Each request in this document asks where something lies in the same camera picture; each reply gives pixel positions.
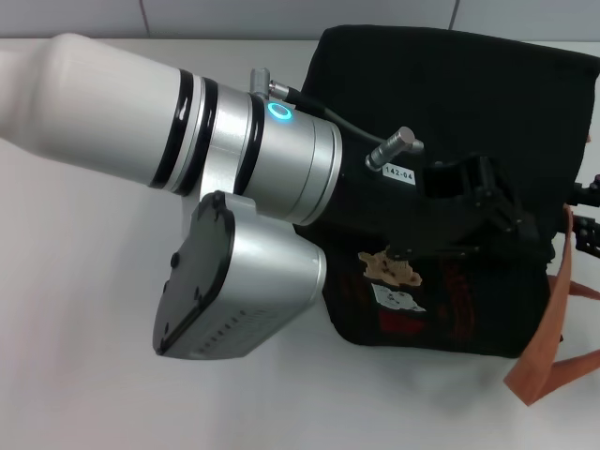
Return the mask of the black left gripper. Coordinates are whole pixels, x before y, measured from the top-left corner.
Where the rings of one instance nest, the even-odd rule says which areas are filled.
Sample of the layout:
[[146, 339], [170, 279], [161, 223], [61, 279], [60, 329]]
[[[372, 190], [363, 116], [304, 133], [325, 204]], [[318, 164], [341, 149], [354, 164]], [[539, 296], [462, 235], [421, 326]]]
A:
[[506, 236], [538, 240], [536, 220], [493, 157], [443, 160], [425, 147], [408, 146], [377, 171], [366, 160], [374, 150], [347, 133], [342, 160], [322, 225], [381, 241], [391, 259], [541, 259], [548, 245], [466, 240]]

